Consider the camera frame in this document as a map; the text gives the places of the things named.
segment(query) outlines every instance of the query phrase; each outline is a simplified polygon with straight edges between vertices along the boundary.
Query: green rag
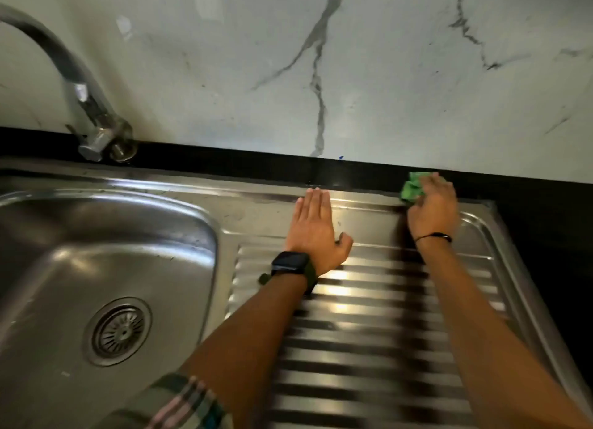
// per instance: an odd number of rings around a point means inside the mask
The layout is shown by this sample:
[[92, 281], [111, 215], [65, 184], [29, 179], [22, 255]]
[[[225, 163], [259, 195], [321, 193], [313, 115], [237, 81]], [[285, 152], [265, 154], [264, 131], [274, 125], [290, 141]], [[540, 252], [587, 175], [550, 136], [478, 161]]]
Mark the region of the green rag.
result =
[[424, 196], [422, 185], [420, 184], [420, 176], [426, 176], [428, 174], [430, 173], [425, 171], [411, 172], [410, 178], [406, 181], [400, 192], [400, 199], [413, 204], [419, 196]]

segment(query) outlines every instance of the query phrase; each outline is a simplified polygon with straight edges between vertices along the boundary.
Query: bracelet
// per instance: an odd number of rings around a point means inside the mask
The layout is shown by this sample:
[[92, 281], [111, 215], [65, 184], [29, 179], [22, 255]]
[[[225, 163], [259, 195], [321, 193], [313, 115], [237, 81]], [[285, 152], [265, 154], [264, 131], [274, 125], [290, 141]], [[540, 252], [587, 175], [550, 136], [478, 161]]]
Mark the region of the bracelet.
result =
[[449, 243], [453, 242], [453, 239], [451, 237], [449, 237], [447, 234], [443, 234], [442, 232], [433, 232], [432, 234], [428, 234], [427, 236], [418, 237], [417, 239], [414, 240], [414, 243], [418, 243], [418, 240], [421, 240], [422, 238], [426, 238], [426, 237], [444, 238]]

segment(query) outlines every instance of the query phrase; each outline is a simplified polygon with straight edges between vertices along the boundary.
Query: plaid shirt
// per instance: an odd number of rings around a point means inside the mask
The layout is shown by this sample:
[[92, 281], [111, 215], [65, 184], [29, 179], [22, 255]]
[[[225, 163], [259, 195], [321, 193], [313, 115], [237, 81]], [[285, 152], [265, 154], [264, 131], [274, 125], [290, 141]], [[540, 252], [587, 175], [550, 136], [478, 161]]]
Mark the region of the plaid shirt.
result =
[[195, 376], [167, 374], [94, 429], [233, 429], [233, 419]]

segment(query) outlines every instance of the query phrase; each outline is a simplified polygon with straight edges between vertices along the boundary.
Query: drain strainer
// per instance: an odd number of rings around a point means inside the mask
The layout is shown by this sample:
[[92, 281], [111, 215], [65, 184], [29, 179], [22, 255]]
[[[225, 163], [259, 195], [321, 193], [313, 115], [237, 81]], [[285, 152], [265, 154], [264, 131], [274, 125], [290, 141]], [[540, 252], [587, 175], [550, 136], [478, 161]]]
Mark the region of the drain strainer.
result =
[[89, 321], [84, 336], [86, 357], [107, 367], [123, 362], [146, 340], [151, 326], [150, 309], [137, 298], [112, 301]]

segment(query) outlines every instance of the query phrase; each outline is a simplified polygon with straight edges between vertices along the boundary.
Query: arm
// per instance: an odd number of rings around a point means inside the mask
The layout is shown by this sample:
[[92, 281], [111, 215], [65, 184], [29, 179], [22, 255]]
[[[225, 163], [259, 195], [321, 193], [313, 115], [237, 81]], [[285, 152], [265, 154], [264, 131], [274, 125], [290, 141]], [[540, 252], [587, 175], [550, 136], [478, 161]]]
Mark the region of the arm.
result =
[[[422, 178], [425, 198], [408, 212], [415, 240], [459, 226], [455, 190]], [[593, 428], [564, 390], [498, 317], [449, 243], [418, 240], [435, 283], [451, 348], [481, 428]]]
[[[329, 192], [307, 191], [295, 205], [285, 251], [309, 254], [318, 276], [342, 264], [352, 238], [336, 244]], [[233, 415], [235, 428], [248, 425], [276, 360], [282, 336], [307, 289], [298, 275], [274, 276], [220, 325], [182, 366], [197, 376]]]

